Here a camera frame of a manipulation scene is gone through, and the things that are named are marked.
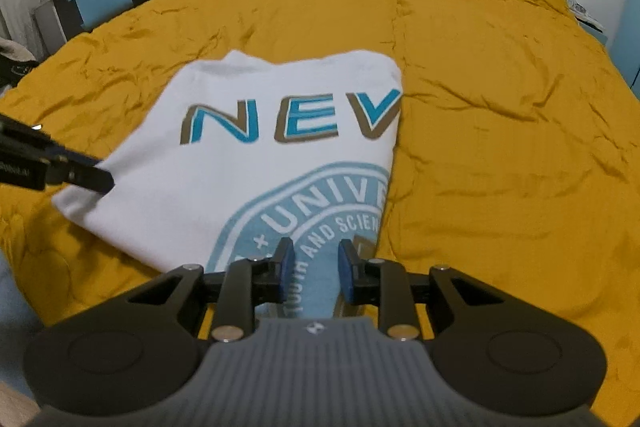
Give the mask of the white printed t-shirt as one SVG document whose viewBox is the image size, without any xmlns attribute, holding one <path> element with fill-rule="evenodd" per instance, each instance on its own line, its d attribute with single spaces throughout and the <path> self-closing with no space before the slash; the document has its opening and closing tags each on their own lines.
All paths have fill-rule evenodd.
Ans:
<svg viewBox="0 0 640 427">
<path fill-rule="evenodd" d="M 70 221 L 158 271 L 220 272 L 291 239 L 272 317 L 330 317 L 344 239 L 378 241 L 402 95 L 389 57 L 352 51 L 271 64 L 239 51 L 172 78 L 102 162 L 114 186 L 54 196 Z"/>
</svg>

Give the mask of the blue white wardrobe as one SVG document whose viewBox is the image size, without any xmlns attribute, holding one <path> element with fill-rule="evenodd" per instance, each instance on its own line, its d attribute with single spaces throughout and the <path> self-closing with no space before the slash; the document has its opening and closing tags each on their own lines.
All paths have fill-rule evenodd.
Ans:
<svg viewBox="0 0 640 427">
<path fill-rule="evenodd" d="M 620 26 L 610 49 L 610 57 L 628 87 L 639 96 L 640 4 L 626 0 Z"/>
</svg>

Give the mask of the mustard yellow quilt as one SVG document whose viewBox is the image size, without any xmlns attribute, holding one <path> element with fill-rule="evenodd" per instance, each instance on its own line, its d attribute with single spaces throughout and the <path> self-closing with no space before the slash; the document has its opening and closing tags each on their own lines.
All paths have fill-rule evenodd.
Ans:
<svg viewBox="0 0 640 427">
<path fill-rule="evenodd" d="M 152 0 L 31 72 L 2 112 L 103 157 L 178 70 L 369 50 L 401 101 L 378 250 L 447 262 L 593 333 L 594 409 L 639 414 L 639 102 L 565 0 Z"/>
</svg>

